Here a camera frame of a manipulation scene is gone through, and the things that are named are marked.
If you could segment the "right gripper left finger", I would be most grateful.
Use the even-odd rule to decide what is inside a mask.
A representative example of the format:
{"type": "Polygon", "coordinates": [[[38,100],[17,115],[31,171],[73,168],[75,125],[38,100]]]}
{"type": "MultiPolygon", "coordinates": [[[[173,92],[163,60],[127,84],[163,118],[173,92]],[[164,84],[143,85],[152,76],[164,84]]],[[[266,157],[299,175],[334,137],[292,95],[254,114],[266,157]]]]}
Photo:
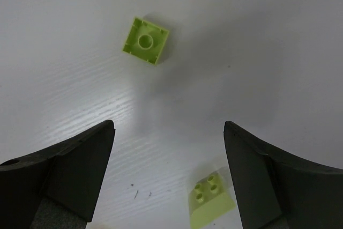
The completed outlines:
{"type": "Polygon", "coordinates": [[[113,147],[105,120],[1,164],[1,228],[85,228],[92,221],[113,147]]]}

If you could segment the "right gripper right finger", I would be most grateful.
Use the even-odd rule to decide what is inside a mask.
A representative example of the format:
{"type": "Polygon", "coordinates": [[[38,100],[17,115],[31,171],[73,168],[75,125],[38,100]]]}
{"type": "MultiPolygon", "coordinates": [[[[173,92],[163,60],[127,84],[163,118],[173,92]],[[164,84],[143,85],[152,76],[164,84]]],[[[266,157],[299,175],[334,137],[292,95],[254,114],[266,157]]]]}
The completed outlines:
{"type": "Polygon", "coordinates": [[[342,228],[342,170],[273,146],[233,122],[223,131],[243,228],[342,228]]]}

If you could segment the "lime green lego brick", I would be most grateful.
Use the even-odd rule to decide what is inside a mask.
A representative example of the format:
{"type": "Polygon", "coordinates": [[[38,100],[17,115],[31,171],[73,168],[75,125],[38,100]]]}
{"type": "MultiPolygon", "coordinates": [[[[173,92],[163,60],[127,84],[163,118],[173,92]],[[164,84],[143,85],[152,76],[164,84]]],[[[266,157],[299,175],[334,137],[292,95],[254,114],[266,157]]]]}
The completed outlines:
{"type": "Polygon", "coordinates": [[[169,37],[169,30],[135,17],[123,46],[123,51],[156,65],[169,37]]]}

